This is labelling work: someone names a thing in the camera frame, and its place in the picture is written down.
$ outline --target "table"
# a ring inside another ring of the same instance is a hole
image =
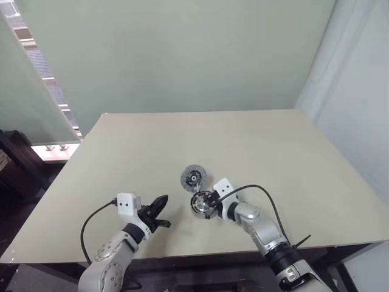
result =
[[[297,109],[208,113],[104,114],[64,166],[1,257],[2,263],[83,262],[79,235],[86,217],[116,196],[136,192],[148,204],[169,202],[159,229],[138,259],[253,251],[233,223],[196,218],[180,184],[190,164],[210,184],[261,184],[272,194],[292,243],[305,248],[389,239],[388,207],[305,115]],[[242,192],[275,218],[266,196]],[[90,254],[122,228],[115,207],[91,220]]]

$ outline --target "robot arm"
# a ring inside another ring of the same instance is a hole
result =
[[[119,193],[117,207],[126,226],[97,251],[94,261],[81,275],[78,292],[119,292],[123,276],[138,245],[148,240],[158,226],[170,227],[170,222],[157,220],[168,201],[168,195],[156,198],[149,206],[140,204],[140,196]]]
[[[214,185],[210,200],[221,198],[233,191],[228,179],[222,179]],[[229,196],[218,206],[208,208],[209,212],[218,212],[224,220],[234,221],[252,238],[260,253],[269,262],[276,275],[280,288],[296,292],[331,292],[322,279],[290,246],[277,225],[258,207],[240,202],[236,195]]]

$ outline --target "frosted glass panel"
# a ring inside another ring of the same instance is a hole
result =
[[[0,44],[0,129],[18,130],[35,145],[78,142],[1,13]]]
[[[102,113],[293,108],[334,0],[19,0],[81,132]]]

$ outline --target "beige table surface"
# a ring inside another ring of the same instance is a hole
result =
[[[293,243],[304,247],[389,239],[388,207],[308,118],[296,109],[212,113],[105,114],[32,212],[1,262],[83,262],[86,217],[118,192],[147,204],[163,194],[161,219],[172,222],[143,242],[138,258],[253,251],[242,229],[216,217],[196,218],[180,184],[190,164],[203,166],[211,186],[261,184],[272,194]],[[244,198],[273,218],[266,196]],[[123,227],[114,206],[85,233],[90,255]]]

